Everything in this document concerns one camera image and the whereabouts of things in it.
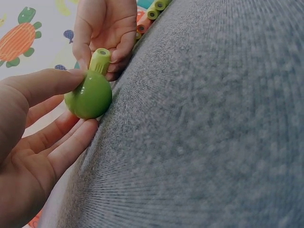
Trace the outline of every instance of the adult hand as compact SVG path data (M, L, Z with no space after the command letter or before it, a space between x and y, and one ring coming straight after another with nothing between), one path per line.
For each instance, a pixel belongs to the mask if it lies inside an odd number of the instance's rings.
M42 70L0 81L0 227L22 227L43 207L55 183L87 148L97 121L66 111L28 137L27 127L83 80L80 70Z
M106 78L114 81L127 66L136 35L136 0L80 0L74 28L73 53L87 70L98 48L112 52Z

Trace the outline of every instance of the orange turtle illustration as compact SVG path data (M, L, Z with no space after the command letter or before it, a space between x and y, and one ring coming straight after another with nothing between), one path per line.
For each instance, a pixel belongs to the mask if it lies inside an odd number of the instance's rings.
M6 62L6 67L15 67L20 63L19 56L29 57L34 53L32 44L34 39L41 37L40 31L35 31L41 27L40 22L32 25L30 22L34 18L36 10L25 7L18 16L16 27L11 29L0 40L0 66Z

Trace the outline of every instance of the green toy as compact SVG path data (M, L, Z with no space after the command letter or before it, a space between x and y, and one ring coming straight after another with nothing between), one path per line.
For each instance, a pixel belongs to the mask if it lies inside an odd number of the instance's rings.
M34 39L41 37L41 32L36 29L41 27L40 22L32 25L30 22L34 18L36 10L25 7L18 16L16 27L11 29L0 40L0 66L6 62L6 67L15 67L20 63L19 56L29 57L34 53L32 44Z
M89 70L83 82L72 92L65 94L65 103L74 115L81 119L102 116L112 102L112 89L105 74L110 65L110 51L97 49L92 55Z

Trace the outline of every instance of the gray knit fabric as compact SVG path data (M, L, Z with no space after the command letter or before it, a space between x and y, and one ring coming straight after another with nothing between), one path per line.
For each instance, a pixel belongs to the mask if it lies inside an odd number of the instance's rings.
M303 63L303 0L174 0L56 227L303 228Z

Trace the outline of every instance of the toy bead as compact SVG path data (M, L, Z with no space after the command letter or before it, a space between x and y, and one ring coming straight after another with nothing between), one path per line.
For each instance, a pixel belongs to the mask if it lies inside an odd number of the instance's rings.
M159 11L163 11L171 2L171 0L155 0L153 2L154 7L159 10Z
M150 20L156 20L158 18L158 16L160 15L160 12L153 6L151 5L148 9L147 9L147 17Z
M71 113L81 119L95 119L103 115L112 102L112 89L105 74L111 54L99 48L92 55L89 70L83 82L65 94L65 103Z

